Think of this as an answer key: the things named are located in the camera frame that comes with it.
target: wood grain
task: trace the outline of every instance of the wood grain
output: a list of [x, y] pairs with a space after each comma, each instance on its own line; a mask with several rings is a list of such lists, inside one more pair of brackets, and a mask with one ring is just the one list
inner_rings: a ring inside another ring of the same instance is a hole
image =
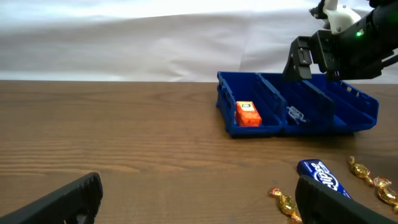
[[0, 216], [97, 171], [96, 223], [288, 223], [267, 191], [294, 195], [298, 161], [319, 158], [398, 221], [346, 164], [398, 183], [398, 86], [358, 88], [380, 102], [369, 131], [231, 139], [215, 83], [0, 82]]

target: gold wrapped candy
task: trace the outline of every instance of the gold wrapped candy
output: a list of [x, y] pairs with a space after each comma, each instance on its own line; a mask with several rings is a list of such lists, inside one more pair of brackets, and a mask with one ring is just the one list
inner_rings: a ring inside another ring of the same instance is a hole
[[276, 187], [271, 189], [269, 194], [278, 199], [279, 208], [283, 214], [290, 216], [296, 223], [302, 223], [301, 218], [296, 214], [297, 205], [291, 196], [282, 195], [282, 192]]
[[373, 186], [373, 181], [372, 179], [369, 177], [369, 174], [371, 173], [368, 168], [366, 168], [364, 165], [362, 164], [356, 164], [355, 163], [355, 158], [353, 156], [350, 156], [348, 158], [348, 163], [350, 164], [349, 169], [351, 170], [351, 172], [361, 178], [364, 179], [365, 182], [369, 185], [369, 186]]
[[373, 182], [374, 185], [379, 189], [377, 190], [377, 196], [379, 196], [383, 202], [394, 206], [394, 213], [398, 213], [398, 194], [388, 187], [391, 185], [391, 182], [382, 177], [376, 177]]

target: blue plastic container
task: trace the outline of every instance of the blue plastic container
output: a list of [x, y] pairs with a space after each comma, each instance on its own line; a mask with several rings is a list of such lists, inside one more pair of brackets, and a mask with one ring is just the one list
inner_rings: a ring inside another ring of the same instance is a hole
[[[282, 74], [218, 72], [218, 100], [231, 136], [271, 134], [352, 133], [373, 127], [379, 103], [345, 82], [326, 82], [324, 75], [310, 81], [285, 82]], [[237, 101], [253, 101], [259, 127], [236, 124]], [[288, 107], [299, 110], [306, 123], [293, 123]]]

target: white backdrop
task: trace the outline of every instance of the white backdrop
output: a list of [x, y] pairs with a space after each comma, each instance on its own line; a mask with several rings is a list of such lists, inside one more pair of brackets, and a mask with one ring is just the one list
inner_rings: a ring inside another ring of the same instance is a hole
[[[318, 2], [2, 0], [0, 79], [216, 82], [219, 70], [282, 72], [291, 41], [322, 28], [308, 13]], [[340, 4], [371, 10], [365, 0]], [[365, 82], [398, 83], [398, 66]]]

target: orange package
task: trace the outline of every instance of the orange package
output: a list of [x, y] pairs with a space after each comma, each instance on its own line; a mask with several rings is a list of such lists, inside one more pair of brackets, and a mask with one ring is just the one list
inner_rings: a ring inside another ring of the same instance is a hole
[[235, 119], [238, 126], [257, 127], [261, 124], [261, 117], [254, 103], [251, 101], [237, 101]]

